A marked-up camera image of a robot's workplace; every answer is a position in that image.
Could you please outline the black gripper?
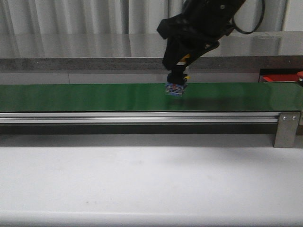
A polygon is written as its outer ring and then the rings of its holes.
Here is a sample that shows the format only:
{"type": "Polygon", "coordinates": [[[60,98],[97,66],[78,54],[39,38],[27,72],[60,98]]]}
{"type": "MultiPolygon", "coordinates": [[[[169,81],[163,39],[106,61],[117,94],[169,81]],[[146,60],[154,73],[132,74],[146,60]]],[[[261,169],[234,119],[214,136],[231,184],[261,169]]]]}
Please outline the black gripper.
{"type": "Polygon", "coordinates": [[[157,32],[167,39],[162,64],[167,70],[185,71],[202,55],[217,47],[234,30],[233,16],[243,0],[187,0],[181,13],[161,20],[157,32]]]}

